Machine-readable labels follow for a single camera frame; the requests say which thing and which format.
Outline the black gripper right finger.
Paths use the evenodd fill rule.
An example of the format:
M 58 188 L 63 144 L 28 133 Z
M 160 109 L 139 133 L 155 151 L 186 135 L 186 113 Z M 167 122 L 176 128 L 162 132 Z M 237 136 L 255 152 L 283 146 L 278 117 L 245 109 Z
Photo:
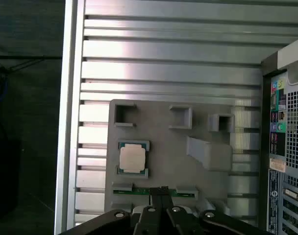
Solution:
M 173 204 L 168 187 L 160 187 L 161 206 L 177 235 L 269 235 L 270 232 L 252 226 L 216 210 L 205 210 L 198 217 Z

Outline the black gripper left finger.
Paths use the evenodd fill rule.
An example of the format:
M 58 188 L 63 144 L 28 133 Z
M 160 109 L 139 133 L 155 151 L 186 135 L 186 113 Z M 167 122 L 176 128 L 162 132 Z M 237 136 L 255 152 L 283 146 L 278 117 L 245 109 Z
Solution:
M 164 188 L 150 188 L 151 205 L 140 213 L 114 209 L 65 231 L 67 235 L 156 235 L 160 230 Z

